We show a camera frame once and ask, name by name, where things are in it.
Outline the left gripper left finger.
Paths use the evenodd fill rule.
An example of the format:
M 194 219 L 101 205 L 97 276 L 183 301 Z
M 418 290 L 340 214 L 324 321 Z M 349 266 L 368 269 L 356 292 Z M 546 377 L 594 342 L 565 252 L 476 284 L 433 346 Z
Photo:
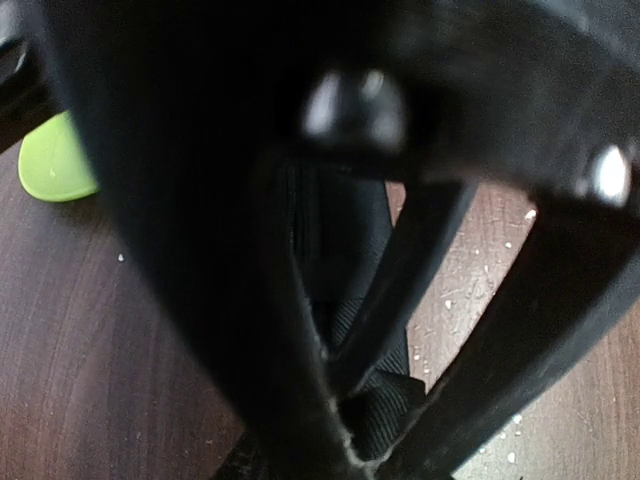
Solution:
M 366 479 L 324 374 L 276 176 L 341 1 L 33 1 L 29 19 L 131 257 L 273 468 Z

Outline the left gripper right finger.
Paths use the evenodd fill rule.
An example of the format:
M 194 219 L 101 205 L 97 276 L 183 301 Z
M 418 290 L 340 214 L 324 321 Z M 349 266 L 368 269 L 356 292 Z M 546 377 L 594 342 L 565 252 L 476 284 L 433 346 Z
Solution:
M 561 379 L 639 295 L 635 1 L 293 3 L 296 154 L 402 182 L 404 209 L 345 340 L 359 393 L 417 307 L 478 181 L 538 209 L 474 330 L 367 479 L 437 479 Z

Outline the black necktie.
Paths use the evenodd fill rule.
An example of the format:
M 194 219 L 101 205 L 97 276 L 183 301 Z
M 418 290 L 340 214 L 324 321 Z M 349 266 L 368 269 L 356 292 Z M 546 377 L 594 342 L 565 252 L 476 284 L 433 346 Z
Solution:
M 284 241 L 273 261 L 280 315 L 313 335 L 345 456 L 377 477 L 426 400 L 409 373 L 407 323 L 476 189 L 411 187 L 392 219 L 380 181 L 288 167 L 256 188 L 265 230 Z

